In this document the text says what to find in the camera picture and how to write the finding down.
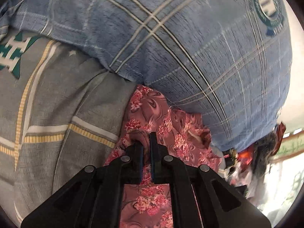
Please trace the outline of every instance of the bright window light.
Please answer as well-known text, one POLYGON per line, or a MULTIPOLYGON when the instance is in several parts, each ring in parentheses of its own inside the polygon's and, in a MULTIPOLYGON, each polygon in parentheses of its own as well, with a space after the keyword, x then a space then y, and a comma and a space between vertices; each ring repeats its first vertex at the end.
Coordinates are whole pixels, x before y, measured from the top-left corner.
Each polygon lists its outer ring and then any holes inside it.
POLYGON ((286 133, 286 134, 283 135, 283 138, 286 138, 286 137, 288 137, 289 135, 290 135, 290 133, 286 133))
POLYGON ((299 133, 299 132, 301 132, 302 131, 302 129, 301 128, 298 128, 298 129, 296 129, 294 132, 293 132, 293 134, 295 135, 295 134, 297 134, 297 133, 299 133))

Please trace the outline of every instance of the white wall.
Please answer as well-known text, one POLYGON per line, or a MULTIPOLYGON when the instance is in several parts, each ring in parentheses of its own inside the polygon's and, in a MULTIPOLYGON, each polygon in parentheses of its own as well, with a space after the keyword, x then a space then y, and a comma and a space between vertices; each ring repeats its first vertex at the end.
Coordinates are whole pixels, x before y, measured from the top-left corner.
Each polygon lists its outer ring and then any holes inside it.
POLYGON ((289 93, 278 123, 282 121, 286 132, 290 132, 304 127, 304 31, 286 0, 284 3, 290 25, 293 61, 289 93))

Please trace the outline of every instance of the blue plaid fabric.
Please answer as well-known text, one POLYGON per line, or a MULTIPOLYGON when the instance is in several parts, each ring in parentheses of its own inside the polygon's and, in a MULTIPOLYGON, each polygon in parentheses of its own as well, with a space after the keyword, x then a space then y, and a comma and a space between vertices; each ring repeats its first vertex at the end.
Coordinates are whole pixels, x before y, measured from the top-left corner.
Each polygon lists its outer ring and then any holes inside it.
POLYGON ((11 25, 78 46, 172 107, 202 113, 221 150, 269 133, 288 93, 282 0, 8 0, 0 14, 0 37, 11 25))

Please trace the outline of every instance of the metal screw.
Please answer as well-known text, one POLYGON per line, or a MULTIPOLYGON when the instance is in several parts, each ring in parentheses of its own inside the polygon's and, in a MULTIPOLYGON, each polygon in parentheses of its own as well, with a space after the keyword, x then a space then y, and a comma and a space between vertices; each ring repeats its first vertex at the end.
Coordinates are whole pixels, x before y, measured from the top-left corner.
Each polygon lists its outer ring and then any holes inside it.
POLYGON ((130 161, 130 157, 128 155, 124 155, 120 159, 121 159, 122 162, 128 162, 128 161, 130 161))
POLYGON ((202 164, 202 165, 199 167, 199 169, 200 169, 201 171, 203 171, 203 172, 207 172, 210 168, 209 168, 208 165, 202 164))
POLYGON ((171 162, 173 160, 173 157, 171 155, 166 155, 164 157, 164 160, 167 161, 167 162, 171 162))
POLYGON ((85 167, 85 172, 91 173, 93 171, 94 171, 94 166, 88 165, 88 166, 85 167))

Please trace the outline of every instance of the pink floral fabric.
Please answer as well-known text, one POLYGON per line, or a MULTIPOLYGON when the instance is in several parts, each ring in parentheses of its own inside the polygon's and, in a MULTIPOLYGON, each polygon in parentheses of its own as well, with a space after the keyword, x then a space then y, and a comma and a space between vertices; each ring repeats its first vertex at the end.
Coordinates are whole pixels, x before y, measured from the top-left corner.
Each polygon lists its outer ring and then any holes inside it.
POLYGON ((209 147, 211 134, 202 124, 201 114, 170 109, 160 92, 138 85, 125 111, 120 140, 105 163, 123 155, 134 140, 144 146, 142 182, 125 185, 120 228, 173 227, 169 185, 151 182, 149 133, 152 131, 170 155, 188 165, 207 164, 217 172, 221 162, 209 147))

